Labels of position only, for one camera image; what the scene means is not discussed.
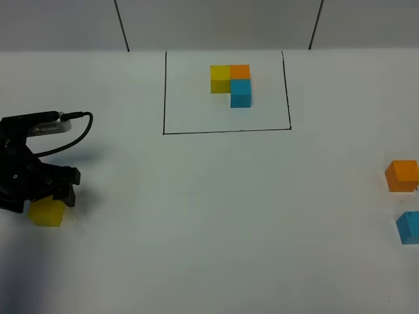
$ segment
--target black rectangle outline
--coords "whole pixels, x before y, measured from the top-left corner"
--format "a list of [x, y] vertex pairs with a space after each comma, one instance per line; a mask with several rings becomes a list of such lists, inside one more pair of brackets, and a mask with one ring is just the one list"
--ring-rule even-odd
[[261, 131], [291, 131], [291, 114], [289, 113], [289, 99], [288, 99], [288, 88], [287, 88], [287, 75], [285, 74], [285, 59], [282, 55], [282, 67], [283, 67], [283, 82], [285, 84], [285, 96], [287, 98], [287, 109], [288, 109], [288, 120], [289, 128], [280, 128], [280, 129], [259, 129], [259, 130], [231, 130], [231, 131], [201, 131], [201, 132], [173, 132], [166, 133], [166, 86], [167, 86], [167, 72], [168, 72], [168, 52], [164, 56], [164, 109], [163, 109], [163, 135], [179, 135], [179, 134], [210, 134], [210, 133], [239, 133], [239, 132], [261, 132]]

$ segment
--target wooden block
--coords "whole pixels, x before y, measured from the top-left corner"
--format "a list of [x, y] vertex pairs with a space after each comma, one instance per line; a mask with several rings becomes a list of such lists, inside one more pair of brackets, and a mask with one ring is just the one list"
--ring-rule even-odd
[[402, 244], [419, 244], [419, 212], [406, 211], [397, 219]]
[[419, 185], [419, 167], [416, 160], [393, 160], [386, 170], [390, 192], [413, 192]]
[[251, 107], [250, 80], [231, 80], [230, 108]]
[[37, 226], [59, 227], [63, 220], [65, 203], [48, 196], [29, 206], [28, 217]]
[[230, 65], [231, 80], [249, 80], [250, 66], [248, 64]]
[[230, 66], [211, 66], [211, 94], [227, 94], [230, 92]]

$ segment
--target orange cube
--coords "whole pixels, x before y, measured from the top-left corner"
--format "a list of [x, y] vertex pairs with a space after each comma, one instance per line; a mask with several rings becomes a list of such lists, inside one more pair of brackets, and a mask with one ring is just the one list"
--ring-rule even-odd
[[419, 185], [419, 167], [416, 160], [393, 160], [386, 170], [390, 192], [413, 192]]
[[250, 66], [248, 64], [230, 65], [231, 80], [249, 80]]

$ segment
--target stacked cubes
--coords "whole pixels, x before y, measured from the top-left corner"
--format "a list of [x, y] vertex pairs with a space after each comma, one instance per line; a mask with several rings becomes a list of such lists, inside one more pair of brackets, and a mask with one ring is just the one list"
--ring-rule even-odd
[[211, 93], [230, 93], [231, 108], [250, 108], [251, 83], [250, 66], [246, 65], [212, 65]]

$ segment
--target gray wall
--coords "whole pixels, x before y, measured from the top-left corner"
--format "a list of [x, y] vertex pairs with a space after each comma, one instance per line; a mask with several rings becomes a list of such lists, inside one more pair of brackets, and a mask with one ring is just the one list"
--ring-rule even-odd
[[320, 0], [118, 0], [131, 50], [307, 49]]
[[325, 0], [312, 48], [419, 46], [417, 0]]
[[113, 0], [2, 0], [0, 50], [125, 50]]

